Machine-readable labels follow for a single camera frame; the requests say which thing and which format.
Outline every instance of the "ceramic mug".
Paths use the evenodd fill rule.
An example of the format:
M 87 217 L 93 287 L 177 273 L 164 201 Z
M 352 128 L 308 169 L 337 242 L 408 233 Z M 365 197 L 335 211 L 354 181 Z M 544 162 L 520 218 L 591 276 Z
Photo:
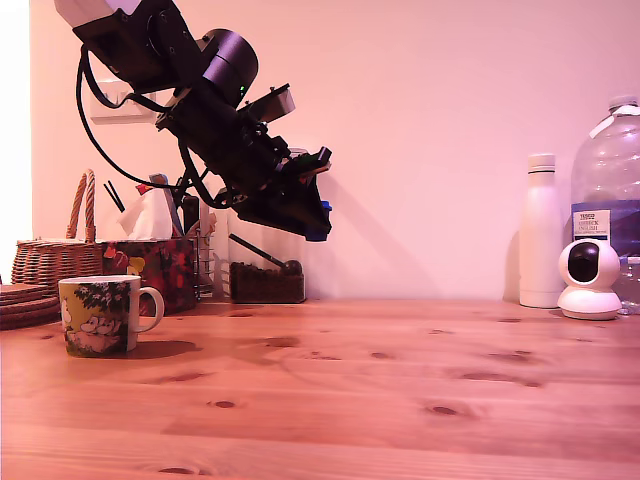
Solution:
M 60 308 L 67 352 L 78 357 L 110 357 L 136 347 L 138 334 L 154 328 L 164 315 L 162 295 L 140 287 L 136 275 L 78 277 L 61 280 Z M 151 324 L 140 326 L 140 295 L 156 304 Z

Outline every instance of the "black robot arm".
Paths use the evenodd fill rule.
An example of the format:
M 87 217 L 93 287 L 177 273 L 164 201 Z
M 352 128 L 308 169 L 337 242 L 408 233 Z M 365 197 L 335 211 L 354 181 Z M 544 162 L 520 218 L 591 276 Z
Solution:
M 257 56 L 240 35 L 217 29 L 194 39 L 172 0 L 140 0 L 129 14 L 119 8 L 73 31 L 85 53 L 131 85 L 132 100 L 144 104 L 144 93 L 175 89 L 155 110 L 158 130 L 177 137 L 185 163 L 182 183 L 173 186 L 178 203 L 193 186 L 211 207 L 232 208 L 243 220 L 326 240 L 330 207 L 320 199 L 316 175 L 330 168 L 331 151 L 295 157 L 281 137 L 269 136 L 267 124 L 295 108 L 289 85 L 238 110 L 258 73 Z M 80 72 L 100 98 L 88 60 L 81 61 L 78 81 Z M 215 197 L 189 151 L 224 180 Z

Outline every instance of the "water bottle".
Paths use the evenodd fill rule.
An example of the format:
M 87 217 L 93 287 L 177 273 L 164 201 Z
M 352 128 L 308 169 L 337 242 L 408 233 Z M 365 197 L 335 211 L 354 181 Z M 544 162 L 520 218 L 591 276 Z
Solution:
M 623 315 L 640 315 L 640 257 L 623 257 L 620 259 L 621 274 L 613 285 L 614 291 L 622 299 Z
M 640 304 L 640 108 L 637 97 L 617 97 L 610 116 L 582 145 L 571 177 L 573 239 L 610 242 L 622 264 L 614 285 L 632 313 Z
M 556 308 L 564 289 L 558 271 L 564 222 L 552 154 L 529 157 L 529 181 L 520 225 L 520 304 Z

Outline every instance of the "white camera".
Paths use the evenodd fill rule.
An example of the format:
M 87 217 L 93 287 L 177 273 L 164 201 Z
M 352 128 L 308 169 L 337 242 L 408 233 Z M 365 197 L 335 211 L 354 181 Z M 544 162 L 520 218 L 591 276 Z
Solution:
M 620 275 L 620 259 L 607 242 L 578 240 L 564 249 L 558 264 L 569 285 L 558 300 L 567 317 L 612 320 L 622 308 L 611 289 Z

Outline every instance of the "bottle label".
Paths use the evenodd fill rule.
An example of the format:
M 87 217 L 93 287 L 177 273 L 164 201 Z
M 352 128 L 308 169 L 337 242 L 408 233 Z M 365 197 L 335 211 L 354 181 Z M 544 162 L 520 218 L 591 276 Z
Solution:
M 619 256 L 640 255 L 640 200 L 572 205 L 573 240 L 608 241 Z
M 609 241 L 611 235 L 610 210 L 573 211 L 573 240 L 595 238 Z

